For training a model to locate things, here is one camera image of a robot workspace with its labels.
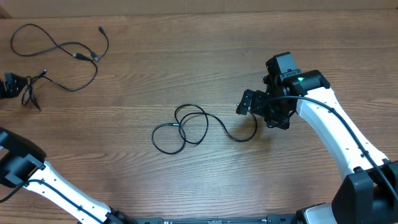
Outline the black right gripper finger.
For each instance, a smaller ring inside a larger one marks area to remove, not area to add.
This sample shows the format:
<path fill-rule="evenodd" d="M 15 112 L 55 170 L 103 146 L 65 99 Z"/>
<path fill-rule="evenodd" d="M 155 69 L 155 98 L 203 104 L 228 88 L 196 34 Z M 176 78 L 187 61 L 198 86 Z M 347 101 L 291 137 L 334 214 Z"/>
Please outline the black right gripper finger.
<path fill-rule="evenodd" d="M 249 112 L 249 106 L 238 104 L 236 108 L 236 113 L 239 115 L 247 115 Z"/>
<path fill-rule="evenodd" d="M 252 91 L 249 89 L 245 90 L 243 93 L 242 100 L 241 100 L 241 105 L 242 106 L 250 106 L 255 95 L 256 95 L 255 91 Z"/>

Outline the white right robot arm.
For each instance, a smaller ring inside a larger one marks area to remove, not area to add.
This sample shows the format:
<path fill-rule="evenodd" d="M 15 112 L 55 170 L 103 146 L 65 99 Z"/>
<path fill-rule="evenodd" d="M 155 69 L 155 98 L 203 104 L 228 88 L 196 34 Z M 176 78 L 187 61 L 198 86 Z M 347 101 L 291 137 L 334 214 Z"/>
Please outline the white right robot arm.
<path fill-rule="evenodd" d="M 397 162 L 374 147 L 339 104 L 318 71 L 270 73 L 267 90 L 246 90 L 237 114 L 262 116 L 269 128 L 287 129 L 297 113 L 336 163 L 342 184 L 330 203 L 298 210 L 292 223 L 397 223 Z"/>

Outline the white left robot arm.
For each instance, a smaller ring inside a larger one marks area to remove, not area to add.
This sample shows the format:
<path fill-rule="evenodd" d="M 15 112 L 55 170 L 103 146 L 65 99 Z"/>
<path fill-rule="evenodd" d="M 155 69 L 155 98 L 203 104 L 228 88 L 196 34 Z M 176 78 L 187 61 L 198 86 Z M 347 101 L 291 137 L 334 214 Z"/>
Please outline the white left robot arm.
<path fill-rule="evenodd" d="M 1 159 L 1 185 L 12 189 L 2 203 L 25 188 L 58 205 L 79 223 L 133 223 L 64 179 L 45 160 L 46 153 L 30 140 L 1 128 L 1 149 L 8 150 Z"/>

